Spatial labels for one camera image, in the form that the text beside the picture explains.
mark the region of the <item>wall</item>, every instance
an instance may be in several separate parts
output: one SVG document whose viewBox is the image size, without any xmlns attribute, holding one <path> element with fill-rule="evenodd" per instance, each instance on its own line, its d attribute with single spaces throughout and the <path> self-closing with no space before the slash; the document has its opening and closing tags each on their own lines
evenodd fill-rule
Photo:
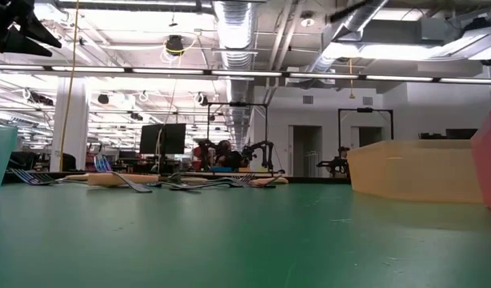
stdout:
<svg viewBox="0 0 491 288">
<path fill-rule="evenodd" d="M 418 139 L 420 133 L 479 128 L 491 110 L 491 86 L 404 83 L 385 93 L 383 104 L 394 110 L 395 138 Z"/>
<path fill-rule="evenodd" d="M 261 98 L 263 94 L 263 87 L 256 87 L 257 99 Z M 334 156 L 337 156 L 337 109 L 363 107 L 363 96 L 373 97 L 373 107 L 382 108 L 382 95 L 377 94 L 374 89 L 357 89 L 354 90 L 354 94 L 356 98 L 350 99 L 350 90 L 337 92 L 332 89 L 301 90 L 285 87 L 278 89 L 269 107 L 268 126 L 269 140 L 274 143 L 279 155 L 278 161 L 274 153 L 274 170 L 282 168 L 288 171 L 288 153 L 289 148 L 291 148 L 289 147 L 289 126 L 321 126 L 321 159 L 332 160 Z M 313 95 L 313 105 L 302 104 L 302 95 Z M 377 113 L 358 114 L 350 112 L 348 115 L 344 113 L 342 118 L 343 146 L 350 146 L 353 126 L 382 126 L 389 131 L 389 122 Z M 255 140 L 262 140 L 265 137 L 264 118 L 254 116 L 253 132 Z M 261 163 L 258 159 L 253 161 L 252 168 L 254 170 L 261 167 L 258 163 Z"/>
</svg>

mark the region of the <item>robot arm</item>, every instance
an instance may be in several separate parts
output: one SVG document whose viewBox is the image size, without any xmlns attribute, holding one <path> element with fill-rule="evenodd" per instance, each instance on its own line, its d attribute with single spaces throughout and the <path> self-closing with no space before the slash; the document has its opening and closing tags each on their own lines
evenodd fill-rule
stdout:
<svg viewBox="0 0 491 288">
<path fill-rule="evenodd" d="M 242 150 L 242 156 L 251 161 L 251 160 L 253 160 L 253 152 L 256 149 L 261 149 L 261 152 L 263 153 L 262 160 L 261 160 L 261 166 L 269 169 L 269 171 L 272 171 L 273 170 L 273 164 L 272 164 L 272 149 L 273 149 L 273 147 L 274 147 L 274 144 L 271 141 L 262 141 L 262 142 L 253 144 L 251 146 L 245 146 L 244 149 Z"/>
</svg>

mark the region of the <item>yellow cable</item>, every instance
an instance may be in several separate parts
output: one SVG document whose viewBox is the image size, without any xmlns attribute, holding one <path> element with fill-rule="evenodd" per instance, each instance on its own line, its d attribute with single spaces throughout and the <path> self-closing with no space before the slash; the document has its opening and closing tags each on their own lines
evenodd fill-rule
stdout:
<svg viewBox="0 0 491 288">
<path fill-rule="evenodd" d="M 171 50 L 171 49 L 168 49 L 167 46 L 166 46 L 166 43 L 167 41 L 164 42 L 164 48 L 166 49 L 166 51 L 168 52 L 171 52 L 171 53 L 183 53 L 185 51 L 187 51 L 188 49 L 194 47 L 194 44 L 196 44 L 196 41 L 199 39 L 199 36 L 196 36 L 196 38 L 194 39 L 194 41 L 192 41 L 192 44 L 190 44 L 190 46 L 186 47 L 186 48 L 183 48 L 182 50 Z"/>
<path fill-rule="evenodd" d="M 73 78 L 75 75 L 75 61 L 77 60 L 77 54 L 75 50 L 77 49 L 77 34 L 78 34 L 78 2 L 75 4 L 75 31 L 73 36 L 73 64 L 71 66 L 71 75 L 70 75 L 70 87 L 68 88 L 68 103 L 66 104 L 66 112 L 64 113 L 64 122 L 62 123 L 62 136 L 61 136 L 61 155 L 59 160 L 59 170 L 62 171 L 62 159 L 64 154 L 64 138 L 66 136 L 66 124 L 68 123 L 68 112 L 70 112 L 70 102 L 71 102 L 71 90 L 73 89 Z"/>
</svg>

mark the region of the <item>desk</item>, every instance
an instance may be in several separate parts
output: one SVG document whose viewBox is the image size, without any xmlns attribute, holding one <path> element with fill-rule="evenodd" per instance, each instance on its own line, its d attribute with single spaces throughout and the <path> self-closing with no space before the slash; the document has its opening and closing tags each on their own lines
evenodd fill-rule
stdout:
<svg viewBox="0 0 491 288">
<path fill-rule="evenodd" d="M 491 287 L 491 211 L 348 185 L 0 191 L 0 287 Z"/>
</svg>

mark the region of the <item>computer monitor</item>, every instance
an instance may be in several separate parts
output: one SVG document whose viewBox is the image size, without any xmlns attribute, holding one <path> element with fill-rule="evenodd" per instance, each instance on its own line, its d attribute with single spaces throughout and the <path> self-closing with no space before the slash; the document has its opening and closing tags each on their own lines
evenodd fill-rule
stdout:
<svg viewBox="0 0 491 288">
<path fill-rule="evenodd" d="M 185 152 L 186 124 L 154 124 L 142 127 L 141 154 L 155 154 L 158 133 L 162 129 L 160 143 L 165 154 L 183 154 Z"/>
<path fill-rule="evenodd" d="M 119 151 L 119 158 L 136 158 L 135 151 Z"/>
</svg>

